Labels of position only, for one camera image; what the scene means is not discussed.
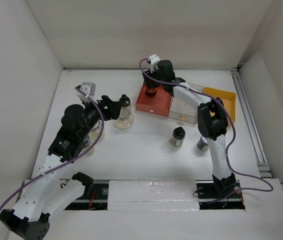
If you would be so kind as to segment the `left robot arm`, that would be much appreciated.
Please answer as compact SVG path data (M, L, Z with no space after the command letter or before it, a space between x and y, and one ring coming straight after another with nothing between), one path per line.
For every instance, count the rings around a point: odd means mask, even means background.
M97 101L84 96L82 104L72 104L64 110L60 129L37 173L15 205L0 213L0 221L12 233L23 240L42 240L56 215L74 200L92 195L94 180L82 172L75 173L63 187L60 180L79 156L92 149L91 130L97 123L116 120L122 105L106 95Z

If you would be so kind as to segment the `silver-lid brown spice jar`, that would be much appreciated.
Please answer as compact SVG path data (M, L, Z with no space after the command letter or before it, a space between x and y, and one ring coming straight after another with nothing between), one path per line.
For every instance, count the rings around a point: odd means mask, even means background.
M201 151L206 151L206 150L209 149L208 142L207 142L207 140L203 136L200 137L200 139L198 140L196 146Z

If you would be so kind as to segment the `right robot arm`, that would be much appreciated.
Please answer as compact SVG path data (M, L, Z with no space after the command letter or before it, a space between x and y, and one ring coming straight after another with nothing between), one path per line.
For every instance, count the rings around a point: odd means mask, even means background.
M237 182L230 167L226 134L229 125L223 101L193 89L184 79L176 77L172 62L152 55L144 59L150 67L142 71L144 84L150 89L163 87L164 91L197 111L197 127L207 141L212 160L212 183L197 186L199 199L221 198L232 195Z

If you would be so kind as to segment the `red-capped sauce bottle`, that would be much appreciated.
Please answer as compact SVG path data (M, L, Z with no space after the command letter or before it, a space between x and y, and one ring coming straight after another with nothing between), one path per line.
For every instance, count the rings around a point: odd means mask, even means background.
M157 89L155 87L145 87L145 94L149 97L154 97L157 94Z

